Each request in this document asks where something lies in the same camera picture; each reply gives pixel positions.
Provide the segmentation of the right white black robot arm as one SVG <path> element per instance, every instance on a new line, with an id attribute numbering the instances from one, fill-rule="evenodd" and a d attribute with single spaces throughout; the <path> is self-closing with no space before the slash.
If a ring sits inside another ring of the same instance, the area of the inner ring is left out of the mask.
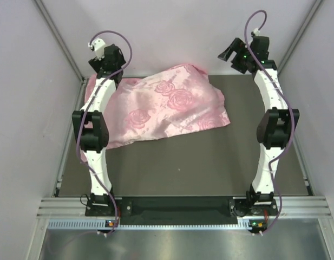
<path id="1" fill-rule="evenodd" d="M 235 38 L 218 56 L 228 61 L 234 54 L 231 67 L 240 73 L 252 74 L 266 110 L 256 131 L 260 145 L 256 176 L 246 197 L 231 201 L 232 213 L 240 217 L 262 216 L 265 212 L 270 215 L 277 213 L 274 178 L 281 154 L 289 147 L 300 117 L 299 110 L 289 109 L 283 98 L 277 66 L 268 57 L 269 44 L 270 40 L 265 36 L 253 36 L 249 45 Z"/>

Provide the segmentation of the pink pillowcase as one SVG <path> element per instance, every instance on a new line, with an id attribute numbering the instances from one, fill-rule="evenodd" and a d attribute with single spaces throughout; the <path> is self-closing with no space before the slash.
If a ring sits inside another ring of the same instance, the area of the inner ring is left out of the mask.
<path id="1" fill-rule="evenodd" d="M 103 116 L 108 149 L 230 124 L 223 93 L 208 74 L 181 64 L 152 76 L 122 79 Z"/>

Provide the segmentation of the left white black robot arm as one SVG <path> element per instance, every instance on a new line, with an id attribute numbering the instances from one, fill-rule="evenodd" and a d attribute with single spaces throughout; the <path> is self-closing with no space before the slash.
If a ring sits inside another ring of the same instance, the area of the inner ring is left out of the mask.
<path id="1" fill-rule="evenodd" d="M 114 44 L 94 43 L 90 48 L 96 54 L 89 61 L 97 73 L 95 87 L 84 106 L 72 114 L 77 149 L 85 155 L 91 180 L 85 215 L 116 216 L 117 206 L 106 163 L 109 130 L 103 113 L 122 79 L 122 67 L 126 61 L 121 49 Z"/>

